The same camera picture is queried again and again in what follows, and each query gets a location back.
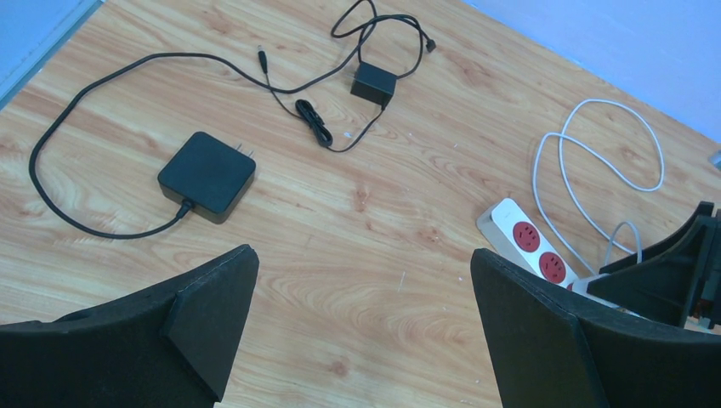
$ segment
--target tabletop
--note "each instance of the tabletop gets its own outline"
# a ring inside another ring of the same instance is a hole
[[[650,245],[698,201],[716,201],[718,144],[459,1],[387,0],[437,42],[366,138],[346,154],[321,149],[307,125],[262,88],[212,61],[155,61],[86,97],[45,146],[39,176],[55,202],[97,229],[130,233],[166,222],[177,205],[156,175],[196,131],[254,150],[256,179],[227,222],[190,214],[137,241],[73,229],[40,200],[30,151],[73,96],[147,54],[217,54],[292,88],[334,67],[356,38],[331,39],[351,2],[108,2],[0,112],[0,324],[50,321],[164,281],[240,244],[260,258],[258,284],[222,404],[228,407],[499,406],[470,280],[489,243],[475,219],[515,199],[580,275],[531,193],[541,137],[586,98],[633,107],[667,160],[655,193],[629,189],[575,146],[566,165],[579,199],[612,230],[631,219]],[[370,16],[359,8],[345,23]],[[364,59],[410,68],[417,33],[381,24]],[[357,62],[302,93],[348,143],[377,113],[349,93]],[[590,105],[569,129],[643,185],[658,179],[650,136],[628,113]],[[597,265],[606,242],[573,207],[551,143],[539,189],[548,214]],[[622,234],[632,245],[633,239]]]

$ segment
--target wooden table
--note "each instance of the wooden table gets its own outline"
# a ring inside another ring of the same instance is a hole
[[[40,177],[62,208],[93,227],[134,232],[176,211],[156,175],[191,134],[242,142],[255,150],[258,174],[225,224],[191,214],[148,239],[96,239],[61,221],[32,188],[32,146],[95,79],[172,50],[218,54],[261,77],[262,44],[275,85],[294,87],[355,45],[328,35],[350,3],[135,0],[100,8],[0,114],[0,323],[54,320],[249,243],[261,259],[258,285],[219,406],[498,406],[468,272],[472,251],[489,245],[474,221],[510,196],[551,236],[530,187],[544,133],[560,130],[588,97],[618,100],[648,120],[667,158],[660,192],[634,192],[566,149],[589,212],[608,230],[632,219],[645,245],[675,231],[699,200],[721,198],[718,170],[707,162],[717,144],[469,6],[433,0],[378,5],[382,14],[416,15],[438,49],[399,82],[388,111],[349,154],[320,149],[267,92],[222,65],[164,60],[90,94],[41,157]],[[368,17],[363,10],[348,26]],[[381,25],[364,55],[403,71],[416,35]],[[347,143],[343,134],[376,113],[349,94],[352,72],[282,98],[311,100],[338,145]],[[589,106],[570,134],[631,179],[656,182],[650,137],[625,112]],[[552,147],[540,188],[552,219],[598,264],[605,242],[573,208]]]

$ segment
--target wood grain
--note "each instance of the wood grain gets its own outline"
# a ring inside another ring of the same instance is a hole
[[[258,175],[225,224],[191,215],[142,241],[101,240],[64,224],[32,188],[32,146],[88,83],[176,50],[218,54],[261,77],[262,44],[274,84],[297,86],[355,45],[328,36],[349,4],[134,0],[95,13],[0,113],[0,323],[53,320],[249,243],[261,259],[258,285],[219,406],[499,406],[468,272],[472,251],[488,246],[474,221],[511,196],[551,236],[530,188],[544,133],[560,130],[588,97],[618,100],[646,118],[667,156],[658,193],[631,191],[582,151],[566,150],[591,215],[607,229],[631,219],[645,245],[676,230],[699,200],[721,198],[718,171],[706,160],[717,144],[469,6],[432,0],[378,5],[416,15],[439,47],[399,83],[388,111],[349,154],[319,149],[303,123],[223,66],[165,60],[90,94],[40,159],[58,205],[93,227],[131,232],[176,211],[155,176],[192,133],[242,142],[255,150]],[[417,52],[413,35],[401,24],[379,26],[364,56],[403,71]],[[348,89],[338,75],[283,99],[311,100],[341,145],[343,133],[376,113]],[[650,138],[624,112],[589,106],[570,134],[631,179],[655,183]],[[598,264],[605,243],[573,208],[553,147],[540,188],[552,219]]]

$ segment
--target black cable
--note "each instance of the black cable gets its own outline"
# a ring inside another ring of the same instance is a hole
[[[372,12],[373,12],[373,17],[371,19],[369,19],[366,23],[358,25],[356,28],[354,28],[350,31],[347,31],[347,32],[341,33],[341,34],[336,33],[336,31],[338,30],[338,27],[343,23],[343,21],[348,17],[348,15],[363,2],[368,2],[370,4]],[[112,234],[112,233],[106,233],[106,232],[98,231],[96,229],[89,228],[89,227],[77,222],[75,219],[71,218],[69,215],[67,215],[62,210],[60,210],[60,208],[57,207],[53,203],[53,200],[50,198],[48,193],[43,188],[43,185],[40,183],[40,179],[37,177],[37,160],[40,156],[40,152],[43,149],[43,146],[48,142],[50,137],[53,136],[55,131],[60,127],[60,125],[65,121],[65,119],[71,114],[73,109],[75,109],[77,104],[80,103],[80,101],[82,100],[82,98],[85,97],[85,95],[89,94],[91,91],[93,91],[97,87],[99,87],[109,81],[112,81],[113,79],[115,79],[115,78],[147,63],[147,62],[150,62],[152,60],[157,60],[157,59],[161,59],[161,58],[202,58],[202,59],[207,59],[207,60],[211,59],[214,61],[218,61],[221,64],[229,67],[232,71],[236,72],[241,77],[244,77],[248,81],[252,82],[253,84],[258,85],[259,87],[270,91],[271,93],[273,93],[275,100],[277,100],[281,104],[281,106],[283,106],[283,109],[285,109],[291,115],[294,115],[290,110],[288,110],[288,108],[286,106],[284,106],[284,104],[282,104],[282,102],[280,101],[280,99],[277,97],[277,95],[275,93],[295,94],[295,93],[301,92],[307,88],[310,88],[311,86],[317,84],[318,82],[321,82],[321,81],[327,79],[328,77],[331,77],[332,75],[335,75],[338,72],[340,72],[353,59],[353,56],[356,53],[358,54],[358,60],[360,61],[361,60],[361,47],[368,40],[368,37],[370,37],[370,35],[372,34],[373,30],[376,27],[376,24],[381,21],[385,21],[385,20],[401,21],[403,23],[408,24],[409,26],[412,26],[416,30],[418,30],[418,37],[420,39],[420,44],[421,44],[420,52],[418,54],[418,59],[416,61],[416,64],[408,72],[398,76],[398,78],[401,79],[403,77],[407,77],[407,76],[411,75],[420,65],[421,59],[423,58],[423,39],[424,38],[426,39],[426,49],[428,50],[428,52],[431,52],[435,49],[435,41],[430,39],[430,37],[425,33],[425,31],[423,31],[423,29],[421,29],[420,23],[418,23],[418,20],[416,20],[415,17],[412,17],[407,14],[386,14],[386,15],[379,16],[376,11],[375,4],[373,3],[372,0],[358,0],[353,6],[351,6],[348,9],[348,11],[346,11],[341,16],[341,18],[336,22],[336,24],[331,29],[331,37],[333,37],[333,38],[345,38],[347,36],[354,34],[355,32],[360,31],[360,37],[358,39],[358,44],[355,46],[355,48],[353,48],[353,50],[350,52],[348,57],[346,57],[346,59],[344,59],[340,63],[340,65],[331,69],[329,72],[327,72],[321,76],[318,76],[317,78],[310,80],[297,88],[281,89],[281,88],[271,87],[270,79],[268,77],[268,62],[265,57],[263,57],[261,59],[261,66],[264,67],[264,74],[265,74],[267,83],[263,83],[263,82],[259,81],[258,79],[248,75],[246,72],[244,72],[243,70],[238,68],[235,64],[231,63],[227,59],[218,57],[217,55],[213,55],[213,54],[156,53],[156,54],[150,54],[141,59],[138,59],[137,61],[133,62],[132,64],[127,65],[127,66],[121,68],[120,70],[115,71],[115,72],[111,73],[110,75],[104,76],[104,77],[100,78],[99,80],[87,85],[87,87],[83,88],[80,92],[77,93],[77,95],[75,95],[75,97],[71,100],[70,104],[68,104],[68,106],[66,106],[66,108],[60,113],[60,115],[50,125],[48,130],[45,131],[43,136],[37,141],[37,143],[35,144],[35,147],[32,149],[32,153],[30,154],[30,160],[28,163],[28,173],[30,174],[30,179],[32,181],[32,184],[33,184],[33,186],[35,186],[35,190],[37,190],[37,193],[40,195],[40,198],[45,202],[45,204],[55,214],[58,215],[58,217],[62,218],[64,221],[66,221],[68,224],[72,225],[73,227],[75,227],[83,232],[86,232],[90,235],[95,235],[95,236],[99,236],[102,238],[109,238],[109,239],[115,239],[115,240],[132,240],[132,239],[137,239],[137,238],[144,238],[146,236],[154,235],[154,234],[157,234],[164,230],[167,230],[168,228],[175,225],[180,219],[182,219],[185,216],[185,214],[188,213],[188,211],[190,209],[192,209],[193,203],[191,203],[189,201],[185,201],[183,203],[183,205],[180,207],[180,209],[178,210],[178,212],[175,214],[175,217],[172,220],[170,220],[169,222],[167,222],[166,224],[164,224],[158,228],[152,229],[150,231],[138,233],[138,234]],[[381,116],[381,114],[383,114],[384,110],[385,110],[385,106],[383,106],[381,109],[381,112],[366,125],[366,127],[359,134],[359,136],[354,140],[354,142],[351,143],[345,149],[334,150],[330,147],[330,145],[325,146],[325,147],[327,147],[331,151],[336,151],[336,152],[345,152],[345,151],[352,149],[362,139],[362,137],[366,134],[367,130],[372,126],[372,124]],[[303,119],[311,126],[311,128],[313,128],[313,126],[316,126],[316,127],[320,126],[320,127],[318,127],[318,129],[320,129],[320,132],[321,132],[320,134],[327,135],[332,143],[332,137],[330,137],[330,133],[324,133],[322,131],[322,129],[325,129],[325,127],[323,126],[322,119],[320,119],[320,117],[317,115],[317,113],[315,113],[312,106],[310,107],[310,110],[308,110],[307,113],[309,113],[309,112],[312,112],[312,113],[310,113],[311,115],[315,114],[315,117],[317,117],[317,120],[314,119],[311,122],[308,122],[307,118],[303,118]],[[296,115],[294,115],[294,116],[302,118],[301,116],[303,116],[303,115],[304,115],[303,113],[300,113],[300,116],[296,116]]]

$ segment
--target electrical outlet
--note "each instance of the electrical outlet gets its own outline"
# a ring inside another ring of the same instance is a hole
[[[569,287],[578,279],[541,231],[510,198],[486,210],[476,226],[499,255],[546,281]]]

